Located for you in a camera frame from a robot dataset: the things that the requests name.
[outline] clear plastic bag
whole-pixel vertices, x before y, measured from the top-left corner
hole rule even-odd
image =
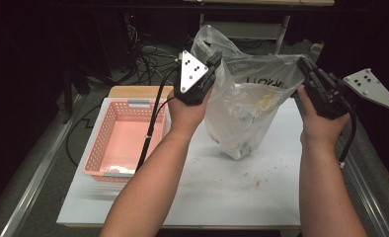
[[[209,136],[237,160],[260,145],[278,107],[303,82],[296,66],[303,55],[245,54],[218,30],[202,27],[191,53],[205,62],[216,51],[222,62],[204,121]]]

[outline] hand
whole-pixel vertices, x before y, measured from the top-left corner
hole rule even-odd
[[[327,147],[334,150],[337,138],[349,121],[350,115],[346,114],[333,120],[320,117],[306,94],[305,87],[301,85],[297,91],[305,109],[303,131],[300,138],[302,145],[315,145],[319,148]]]
[[[207,92],[203,99],[203,103],[198,106],[187,106],[179,99],[174,99],[169,102],[169,110],[171,116],[171,129],[174,131],[182,131],[185,134],[192,136],[195,133],[198,125],[204,118],[206,104],[209,100],[211,89]],[[174,97],[174,90],[170,92],[167,99]]]

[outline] plastic basket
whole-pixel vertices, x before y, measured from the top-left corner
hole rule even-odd
[[[100,111],[98,127],[84,165],[97,181],[127,182],[134,174],[145,142],[155,101],[117,99]],[[158,114],[146,157],[165,132],[167,105]]]

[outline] metal bracket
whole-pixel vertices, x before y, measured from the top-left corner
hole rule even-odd
[[[369,68],[345,77],[344,82],[363,99],[389,109],[389,91]]]
[[[185,94],[208,70],[197,58],[186,50],[183,51],[180,92]]]

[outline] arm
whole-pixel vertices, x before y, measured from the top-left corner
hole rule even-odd
[[[299,208],[304,236],[366,236],[352,206],[335,155],[337,138],[350,116],[329,120],[317,116],[304,87]]]
[[[173,202],[210,91],[200,106],[188,107],[177,99],[169,102],[170,131],[117,196],[101,236],[156,235]]]

